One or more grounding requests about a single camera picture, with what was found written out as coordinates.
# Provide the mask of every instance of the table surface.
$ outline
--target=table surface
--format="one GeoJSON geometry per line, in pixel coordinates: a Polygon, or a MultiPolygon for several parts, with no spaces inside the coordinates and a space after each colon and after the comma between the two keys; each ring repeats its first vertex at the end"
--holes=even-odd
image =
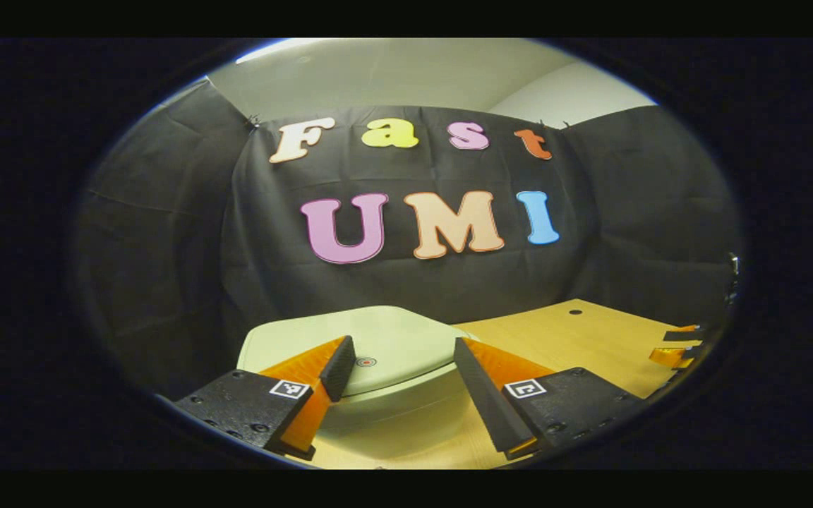
{"type": "MultiPolygon", "coordinates": [[[[578,299],[454,326],[475,334],[485,344],[535,361],[555,372],[584,367],[643,399],[661,388],[674,373],[669,367],[649,360],[654,348],[701,344],[700,341],[667,343],[663,340],[665,332],[677,328],[677,325],[578,299]],[[571,310],[581,312],[571,314],[571,310]]],[[[330,469],[488,469],[517,462],[506,460],[503,453],[494,450],[485,425],[471,402],[465,404],[461,413],[459,421],[454,422],[456,431],[452,437],[428,443],[423,449],[377,459],[335,446],[333,440],[317,436],[313,441],[316,448],[313,460],[300,462],[330,469]]],[[[412,421],[403,418],[403,433],[415,430],[415,425],[415,418],[412,421]]],[[[396,440],[396,436],[403,433],[394,433],[390,438],[396,440]]]]}

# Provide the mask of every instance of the purple letter u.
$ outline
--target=purple letter u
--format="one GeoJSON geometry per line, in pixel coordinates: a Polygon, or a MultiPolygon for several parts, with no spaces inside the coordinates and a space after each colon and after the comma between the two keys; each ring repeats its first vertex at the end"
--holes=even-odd
{"type": "Polygon", "coordinates": [[[374,258],[385,244],[381,207],[387,203],[387,194],[361,194],[351,202],[362,211],[363,240],[358,245],[341,245],[338,241],[335,212],[341,208],[339,200],[311,200],[300,206],[300,212],[306,215],[309,244],[322,260],[339,265],[362,263],[374,258]]]}

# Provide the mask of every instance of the foam letter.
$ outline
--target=foam letter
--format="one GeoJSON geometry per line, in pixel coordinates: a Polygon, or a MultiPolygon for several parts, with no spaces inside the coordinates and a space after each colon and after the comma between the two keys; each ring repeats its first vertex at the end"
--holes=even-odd
{"type": "Polygon", "coordinates": [[[462,252],[470,229],[471,250],[485,252],[503,247],[504,241],[498,236],[491,213],[493,199],[494,196],[484,190],[471,190],[464,194],[460,212],[454,213],[436,193],[413,193],[404,197],[404,202],[416,211],[416,227],[419,228],[419,247],[413,255],[420,260],[431,260],[446,254],[447,248],[438,242],[438,232],[455,251],[462,252]]]}
{"type": "Polygon", "coordinates": [[[535,157],[539,159],[548,160],[551,158],[551,153],[541,147],[541,144],[545,142],[545,138],[535,135],[535,133],[528,128],[525,130],[517,130],[513,134],[522,138],[523,145],[526,145],[526,150],[529,151],[529,154],[535,155],[535,157]]]}
{"type": "Polygon", "coordinates": [[[526,205],[526,213],[529,213],[529,226],[532,227],[530,243],[543,245],[560,240],[560,234],[554,231],[548,207],[545,206],[548,194],[542,193],[541,190],[523,190],[517,193],[517,199],[526,205]]]}
{"type": "Polygon", "coordinates": [[[272,164],[278,164],[303,157],[306,155],[306,148],[302,148],[302,142],[306,141],[306,144],[312,147],[312,145],[319,142],[322,128],[332,128],[333,126],[335,126],[335,119],[330,118],[330,116],[326,119],[283,126],[283,128],[278,129],[281,131],[281,142],[278,143],[278,151],[269,157],[268,161],[272,164]]]}
{"type": "Polygon", "coordinates": [[[370,147],[416,147],[419,140],[413,136],[413,124],[402,119],[381,119],[368,122],[372,129],[362,135],[362,142],[370,147]]]}
{"type": "Polygon", "coordinates": [[[321,260],[339,265],[362,263],[374,258],[385,244],[385,225],[381,207],[387,203],[387,194],[361,194],[351,200],[362,212],[363,240],[358,245],[341,245],[335,228],[335,212],[341,202],[335,199],[311,200],[300,206],[306,215],[309,244],[321,260]]]}
{"type": "Polygon", "coordinates": [[[481,134],[485,131],[478,124],[454,122],[447,126],[447,132],[452,136],[451,145],[461,150],[483,150],[488,147],[488,139],[481,134]]]}

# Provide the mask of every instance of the fisheye lens view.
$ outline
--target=fisheye lens view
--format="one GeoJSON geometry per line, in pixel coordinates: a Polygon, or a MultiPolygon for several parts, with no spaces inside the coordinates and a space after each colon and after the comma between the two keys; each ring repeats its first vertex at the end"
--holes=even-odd
{"type": "Polygon", "coordinates": [[[286,39],[165,97],[81,192],[78,308],[228,446],[523,467],[683,386],[737,302],[697,133],[528,39],[286,39]]]}

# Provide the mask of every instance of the white ceiling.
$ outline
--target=white ceiling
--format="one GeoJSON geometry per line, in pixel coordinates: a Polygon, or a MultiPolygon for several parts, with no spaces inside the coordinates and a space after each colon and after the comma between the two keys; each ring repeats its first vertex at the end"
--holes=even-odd
{"type": "Polygon", "coordinates": [[[575,61],[526,39],[332,39],[230,62],[209,78],[262,121],[386,104],[487,111],[575,61]]]}

